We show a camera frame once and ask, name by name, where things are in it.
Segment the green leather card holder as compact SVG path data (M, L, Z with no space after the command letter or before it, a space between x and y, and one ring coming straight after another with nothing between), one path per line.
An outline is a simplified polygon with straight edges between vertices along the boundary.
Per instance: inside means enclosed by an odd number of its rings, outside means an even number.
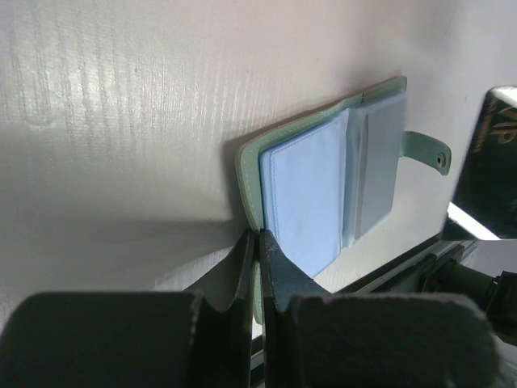
M253 230L270 231L282 252L306 275L317 276L354 245L359 203L362 107L402 92L398 76L340 99L244 144L235 166L243 207ZM445 143L403 129L399 159L441 175L450 171Z

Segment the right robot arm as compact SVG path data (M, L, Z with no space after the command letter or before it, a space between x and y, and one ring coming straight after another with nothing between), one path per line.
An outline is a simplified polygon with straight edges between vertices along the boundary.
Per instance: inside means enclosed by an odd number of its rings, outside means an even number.
M457 246L440 256L421 274L419 291L465 295L485 313L503 342L516 345L516 274L488 276L464 266L463 253L464 248Z

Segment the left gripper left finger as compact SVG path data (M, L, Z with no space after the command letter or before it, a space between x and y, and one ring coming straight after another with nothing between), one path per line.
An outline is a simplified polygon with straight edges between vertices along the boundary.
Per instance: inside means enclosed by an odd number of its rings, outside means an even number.
M1 335L4 387L247 387L255 236L182 292L47 292Z

